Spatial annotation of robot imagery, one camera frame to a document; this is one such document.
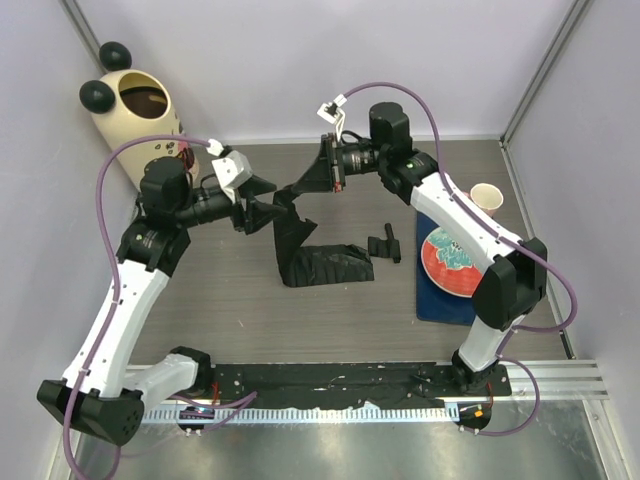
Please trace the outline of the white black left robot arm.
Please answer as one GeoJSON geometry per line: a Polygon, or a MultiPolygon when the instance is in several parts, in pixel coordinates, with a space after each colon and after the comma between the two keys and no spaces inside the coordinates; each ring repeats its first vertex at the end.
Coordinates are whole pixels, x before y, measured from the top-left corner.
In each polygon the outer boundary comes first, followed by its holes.
{"type": "Polygon", "coordinates": [[[164,400],[179,393],[200,399],[211,391],[211,357],[193,348],[176,347],[132,376],[126,369],[152,306],[190,244],[190,228],[228,218],[250,235],[286,212],[259,201],[277,187],[255,175],[239,152],[212,165],[218,183],[210,188],[194,187],[175,157],[145,166],[143,213],[122,235],[110,292],[61,379],[43,381],[37,392],[39,403],[65,427],[122,447],[144,413],[164,400]]]}

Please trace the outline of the black trash bag roll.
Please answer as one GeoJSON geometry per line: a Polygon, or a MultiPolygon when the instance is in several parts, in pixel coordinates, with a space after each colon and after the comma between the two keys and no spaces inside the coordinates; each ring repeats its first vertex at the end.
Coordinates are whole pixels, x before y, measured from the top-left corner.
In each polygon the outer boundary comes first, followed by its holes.
{"type": "Polygon", "coordinates": [[[384,224],[386,238],[369,236],[367,250],[371,257],[392,259],[395,264],[401,262],[401,249],[399,240],[395,238],[392,225],[384,224]]]}

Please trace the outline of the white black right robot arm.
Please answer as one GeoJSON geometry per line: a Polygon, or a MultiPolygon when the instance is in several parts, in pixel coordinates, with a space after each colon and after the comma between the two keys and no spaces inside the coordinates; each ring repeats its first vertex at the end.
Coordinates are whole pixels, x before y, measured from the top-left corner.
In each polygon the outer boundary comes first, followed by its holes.
{"type": "Polygon", "coordinates": [[[497,366],[509,330],[546,295],[546,246],[501,227],[462,194],[432,156],[414,147],[399,104],[372,106],[368,136],[344,142],[344,102],[338,98],[319,107],[318,116],[334,130],[322,136],[316,160],[293,190],[339,192],[347,176],[376,172],[389,192],[431,218],[462,248],[482,277],[471,296],[475,319],[452,356],[451,380],[460,393],[475,394],[497,366]]]}

